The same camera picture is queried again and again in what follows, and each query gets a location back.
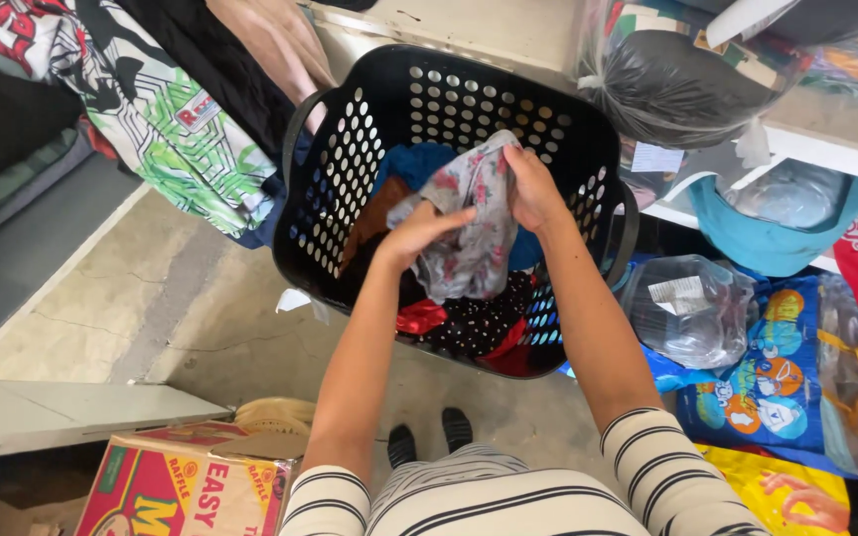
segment foot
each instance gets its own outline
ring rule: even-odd
[[[449,454],[472,442],[472,424],[459,408],[447,407],[442,410],[442,431],[449,445]]]
[[[413,437],[409,426],[399,424],[389,432],[386,453],[389,454],[389,465],[393,469],[416,461],[416,438]]]

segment black plastic laundry basket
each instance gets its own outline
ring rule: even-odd
[[[318,103],[327,115],[300,164],[293,148]],[[349,314],[360,282],[346,288],[339,279],[342,249],[385,152],[431,141],[462,153],[499,129],[513,131],[545,162],[595,262],[609,284],[617,282],[637,239],[638,209],[618,178],[621,145],[610,121],[577,97],[511,72],[409,45],[364,55],[342,86],[314,94],[293,115],[283,162],[288,196],[274,234],[280,273],[294,287]],[[622,204],[624,217],[615,216]],[[537,378],[566,361],[543,262],[536,266],[524,310],[524,336],[497,359],[466,357],[444,340],[404,334],[397,339],[494,374]]]

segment gray floral cloth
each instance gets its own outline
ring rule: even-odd
[[[429,181],[387,214],[390,229],[406,218],[422,200],[432,201],[441,213],[476,207],[468,225],[429,244],[413,264],[426,296],[442,304],[447,298],[491,299],[505,288],[508,253],[518,233],[518,222],[508,206],[515,174],[502,147],[518,140],[498,131],[485,143],[459,156],[429,177]]]

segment basket handle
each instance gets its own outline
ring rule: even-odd
[[[316,108],[319,101],[323,100],[323,95],[330,90],[323,89],[315,92],[303,100],[293,112],[293,117],[290,118],[290,123],[287,125],[287,134],[283,137],[283,183],[287,187],[287,195],[290,195],[290,170],[293,162],[293,148],[296,147],[296,140],[300,137],[300,131],[303,130],[303,125],[307,121],[307,117]]]
[[[621,188],[625,192],[625,230],[621,233],[621,244],[618,246],[618,254],[614,257],[614,262],[611,264],[611,269],[608,270],[607,277],[604,281],[608,287],[617,284],[625,274],[627,262],[631,260],[631,255],[634,253],[634,247],[638,245],[638,230],[641,228],[641,215],[638,213],[638,201],[634,198],[634,192],[628,188],[627,183],[619,180]],[[607,248],[611,247],[611,240],[608,239]]]

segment black and white striped top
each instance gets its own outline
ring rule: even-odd
[[[280,536],[769,536],[670,413],[630,411],[601,446],[626,503],[578,471],[529,470],[472,444],[397,469],[372,502],[353,473],[310,469],[293,483]]]

